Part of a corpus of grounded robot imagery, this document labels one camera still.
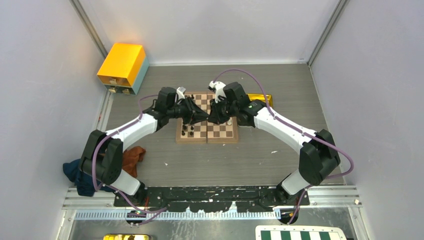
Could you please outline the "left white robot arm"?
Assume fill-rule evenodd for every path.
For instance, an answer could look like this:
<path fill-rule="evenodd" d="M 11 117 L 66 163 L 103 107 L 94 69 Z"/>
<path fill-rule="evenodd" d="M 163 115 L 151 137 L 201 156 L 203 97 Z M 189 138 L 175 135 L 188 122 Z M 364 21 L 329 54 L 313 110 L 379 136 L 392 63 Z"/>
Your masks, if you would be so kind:
<path fill-rule="evenodd" d="M 153 134 L 169 123 L 182 119 L 184 124 L 196 124 L 208 119 L 209 114 L 184 95 L 185 88 L 163 87 L 155 95 L 150 107 L 140 111 L 135 119 L 108 131 L 90 133 L 78 168 L 92 177 L 95 188 L 100 183 L 126 194 L 133 206 L 141 206 L 146 193 L 144 184 L 122 169 L 123 153 L 143 137 Z"/>

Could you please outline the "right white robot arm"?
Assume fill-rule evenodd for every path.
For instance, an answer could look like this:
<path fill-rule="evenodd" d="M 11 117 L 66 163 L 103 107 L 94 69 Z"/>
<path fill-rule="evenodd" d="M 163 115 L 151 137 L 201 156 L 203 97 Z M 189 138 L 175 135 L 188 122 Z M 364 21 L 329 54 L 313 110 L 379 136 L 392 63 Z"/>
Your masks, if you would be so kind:
<path fill-rule="evenodd" d="M 223 124 L 235 118 L 240 127 L 263 130 L 299 155 L 298 169 L 276 187 L 276 197 L 281 204 L 291 205 L 301 190 L 309 185 L 320 185 L 339 166 L 340 157 L 332 148 L 335 142 L 327 130 L 317 132 L 302 127 L 274 111 L 266 102 L 250 100 L 238 82 L 212 81 L 208 89 L 215 95 L 210 101 L 208 122 Z"/>

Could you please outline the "wooden chess board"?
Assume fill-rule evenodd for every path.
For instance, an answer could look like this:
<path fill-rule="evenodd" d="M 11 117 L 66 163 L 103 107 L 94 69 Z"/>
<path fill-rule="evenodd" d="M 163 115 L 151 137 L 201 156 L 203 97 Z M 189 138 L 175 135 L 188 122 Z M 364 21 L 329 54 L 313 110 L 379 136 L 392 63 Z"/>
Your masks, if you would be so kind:
<path fill-rule="evenodd" d="M 202 110 L 210 112 L 210 100 L 215 98 L 212 92 L 191 91 L 185 96 L 192 98 Z M 198 122 L 194 125 L 183 124 L 179 118 L 176 125 L 176 143 L 178 144 L 231 144 L 239 141 L 237 119 L 230 118 L 231 125 L 227 122 L 214 124 L 208 121 Z"/>

